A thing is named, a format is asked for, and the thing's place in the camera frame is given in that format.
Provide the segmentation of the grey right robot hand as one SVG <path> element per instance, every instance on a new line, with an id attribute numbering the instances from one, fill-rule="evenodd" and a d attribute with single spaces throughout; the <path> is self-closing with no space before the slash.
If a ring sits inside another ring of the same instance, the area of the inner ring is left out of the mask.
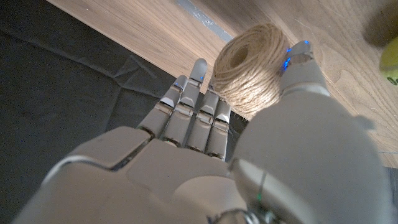
<path id="1" fill-rule="evenodd" d="M 284 52 L 278 103 L 226 161 L 230 106 L 195 62 L 136 128 L 57 163 L 16 223 L 396 223 L 372 122 L 334 100 L 309 42 Z"/>

